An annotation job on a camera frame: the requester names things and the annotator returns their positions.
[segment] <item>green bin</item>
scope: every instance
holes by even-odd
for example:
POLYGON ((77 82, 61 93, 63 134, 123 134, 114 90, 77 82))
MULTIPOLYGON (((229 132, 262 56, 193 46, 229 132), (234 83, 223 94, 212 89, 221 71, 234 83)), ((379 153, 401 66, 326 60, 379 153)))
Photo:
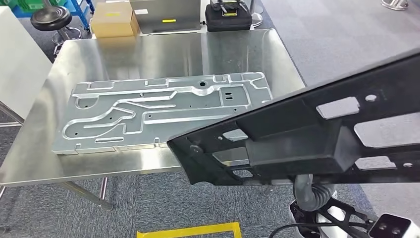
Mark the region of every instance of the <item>green bin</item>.
POLYGON ((9 6, 13 9, 17 5, 18 0, 0 0, 0 6, 9 6))
MULTIPOLYGON (((44 7, 42 0, 16 0, 22 12, 34 12, 44 7)), ((53 6, 64 6, 67 0, 50 0, 53 6)))

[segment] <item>gray cable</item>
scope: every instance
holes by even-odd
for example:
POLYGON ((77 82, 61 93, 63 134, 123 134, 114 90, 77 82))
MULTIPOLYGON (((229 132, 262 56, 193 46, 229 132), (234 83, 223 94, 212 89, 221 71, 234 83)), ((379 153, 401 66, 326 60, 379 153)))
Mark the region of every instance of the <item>gray cable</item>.
POLYGON ((312 184, 313 175, 297 175, 293 193, 298 206, 308 212, 323 207, 335 191, 335 184, 312 184))

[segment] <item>black cable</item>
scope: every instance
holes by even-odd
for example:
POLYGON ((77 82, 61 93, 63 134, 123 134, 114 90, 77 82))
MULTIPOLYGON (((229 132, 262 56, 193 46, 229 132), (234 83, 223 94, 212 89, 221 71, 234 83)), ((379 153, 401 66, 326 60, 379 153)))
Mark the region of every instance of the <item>black cable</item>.
MULTIPOLYGON (((323 223, 290 223, 284 226, 281 226, 274 230, 268 238, 274 238, 274 236, 279 233, 280 231, 290 228, 290 227, 336 227, 337 225, 330 222, 323 222, 323 223)), ((358 223, 358 222, 349 222, 350 227, 362 227, 366 229, 366 224, 358 223)))

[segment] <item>aluminum plate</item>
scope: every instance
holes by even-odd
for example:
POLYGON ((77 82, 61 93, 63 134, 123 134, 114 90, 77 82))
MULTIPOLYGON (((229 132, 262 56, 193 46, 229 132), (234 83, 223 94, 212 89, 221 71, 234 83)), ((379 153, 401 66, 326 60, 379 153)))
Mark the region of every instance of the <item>aluminum plate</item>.
POLYGON ((79 154, 167 147, 172 135, 271 99, 261 72, 79 83, 52 151, 79 154))

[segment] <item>yellow tape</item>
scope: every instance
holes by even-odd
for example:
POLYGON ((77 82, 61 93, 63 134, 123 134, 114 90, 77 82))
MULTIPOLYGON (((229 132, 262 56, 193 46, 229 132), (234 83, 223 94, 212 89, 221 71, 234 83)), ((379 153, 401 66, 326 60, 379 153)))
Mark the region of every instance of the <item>yellow tape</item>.
POLYGON ((162 20, 163 23, 168 23, 168 22, 176 22, 176 19, 166 19, 166 20, 162 20))
POLYGON ((201 226, 201 227, 183 228, 183 229, 168 230, 168 231, 149 232, 149 233, 137 232, 137 238, 180 238, 180 237, 199 236, 199 235, 213 234, 213 233, 220 233, 220 232, 233 232, 233 238, 242 238, 239 222, 231 222, 231 223, 201 226))
POLYGON ((108 12, 107 14, 105 14, 106 16, 119 16, 120 13, 119 12, 108 12))

